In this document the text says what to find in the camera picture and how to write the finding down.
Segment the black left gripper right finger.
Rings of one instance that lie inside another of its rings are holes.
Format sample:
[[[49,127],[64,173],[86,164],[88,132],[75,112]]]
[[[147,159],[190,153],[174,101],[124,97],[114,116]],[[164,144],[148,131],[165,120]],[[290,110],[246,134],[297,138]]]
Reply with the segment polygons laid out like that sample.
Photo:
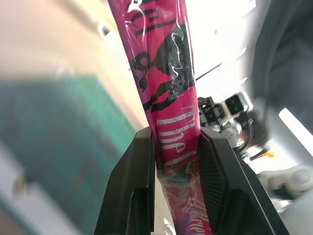
[[[290,235],[255,172],[221,134],[201,128],[200,180],[214,235]]]

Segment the silver robot body joint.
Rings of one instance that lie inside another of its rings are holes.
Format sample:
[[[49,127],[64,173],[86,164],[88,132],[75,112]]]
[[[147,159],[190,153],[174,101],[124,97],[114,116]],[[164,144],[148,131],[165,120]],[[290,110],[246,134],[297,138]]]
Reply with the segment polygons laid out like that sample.
[[[257,174],[264,189],[271,195],[294,200],[313,189],[313,167],[296,165],[289,169],[262,171]]]

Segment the pink shrink-wrapped book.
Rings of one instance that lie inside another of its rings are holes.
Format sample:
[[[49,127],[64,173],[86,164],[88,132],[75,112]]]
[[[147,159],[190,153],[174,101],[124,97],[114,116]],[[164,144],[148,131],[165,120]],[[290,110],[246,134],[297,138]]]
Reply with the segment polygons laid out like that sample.
[[[108,0],[155,140],[177,235],[213,235],[200,184],[201,136],[185,0]]]

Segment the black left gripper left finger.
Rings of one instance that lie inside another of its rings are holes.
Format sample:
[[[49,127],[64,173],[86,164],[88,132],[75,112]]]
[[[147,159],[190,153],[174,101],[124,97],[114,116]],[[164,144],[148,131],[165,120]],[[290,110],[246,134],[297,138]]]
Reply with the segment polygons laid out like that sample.
[[[112,170],[94,235],[151,235],[155,224],[155,143],[138,131]]]

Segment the dark grey robot torso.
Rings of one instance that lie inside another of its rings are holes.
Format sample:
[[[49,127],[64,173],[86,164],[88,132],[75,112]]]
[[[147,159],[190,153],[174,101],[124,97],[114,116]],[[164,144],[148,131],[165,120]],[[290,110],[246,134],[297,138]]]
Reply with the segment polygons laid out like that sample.
[[[256,0],[251,91],[261,117],[313,113],[313,0]]]

